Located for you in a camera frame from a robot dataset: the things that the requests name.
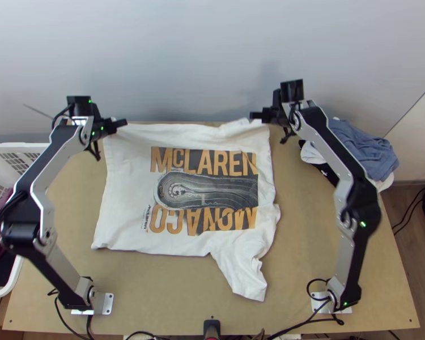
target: wooden floor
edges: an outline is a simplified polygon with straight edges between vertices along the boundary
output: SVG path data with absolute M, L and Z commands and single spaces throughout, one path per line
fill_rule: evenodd
M 382 193 L 382 198 L 392 225 L 400 221 L 408 204 L 421 188 L 421 186 L 394 186 Z M 425 217 L 420 206 L 415 210 L 410 224 L 397 234 L 396 239 L 421 327 L 412 330 L 395 330 L 394 332 L 400 340 L 425 340 Z M 366 340 L 395 339 L 388 331 L 366 332 L 362 334 L 328 334 L 332 339 L 348 339 L 350 335 L 360 336 L 361 339 Z M 68 334 L 25 333 L 23 339 L 74 340 L 78 338 Z M 95 339 L 122 340 L 122 337 L 97 335 Z

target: plywood board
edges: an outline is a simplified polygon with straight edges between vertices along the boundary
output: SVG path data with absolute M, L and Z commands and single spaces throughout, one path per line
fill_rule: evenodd
M 145 330 L 160 335 L 202 333 L 203 321 L 217 318 L 223 334 L 275 333 L 311 314 L 305 286 L 312 278 L 333 274 L 340 233 L 335 226 L 333 187 L 322 174 L 300 160 L 296 138 L 279 144 L 283 131 L 271 126 L 276 202 L 282 218 L 273 246 L 263 258 L 268 282 L 263 303 L 234 295 L 207 256 L 155 256 L 108 249 L 91 250 L 105 185 L 104 160 L 79 154 L 49 188 L 56 207 L 59 245 L 81 275 L 93 277 L 98 289 L 113 292 L 110 316 L 96 316 L 96 334 L 130 334 Z M 306 325 L 302 333 L 359 332 L 419 326 L 386 212 L 372 236 L 363 265 L 362 300 L 353 314 L 335 322 Z M 58 319 L 49 282 L 26 261 L 8 306 L 6 329 L 67 332 Z M 84 332 L 85 317 L 65 320 Z

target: white wall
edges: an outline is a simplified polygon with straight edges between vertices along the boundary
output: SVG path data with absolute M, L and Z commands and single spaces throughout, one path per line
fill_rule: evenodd
M 0 135 L 65 96 L 131 120 L 230 120 L 279 82 L 384 135 L 425 90 L 425 0 L 0 0 Z
M 400 160 L 395 180 L 425 180 L 425 94 L 386 138 Z

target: gray cloth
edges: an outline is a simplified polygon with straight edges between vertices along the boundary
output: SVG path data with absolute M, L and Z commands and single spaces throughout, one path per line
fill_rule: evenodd
M 345 120 L 330 119 L 329 128 L 374 181 L 385 181 L 400 164 L 387 139 L 372 136 Z

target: graphic print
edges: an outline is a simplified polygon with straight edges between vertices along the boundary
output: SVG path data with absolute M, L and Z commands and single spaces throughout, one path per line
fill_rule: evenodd
M 251 152 L 151 147 L 151 172 L 165 174 L 154 189 L 157 204 L 150 230 L 176 234 L 186 226 L 188 235 L 196 236 L 205 231 L 253 229 L 258 206 L 256 164 Z

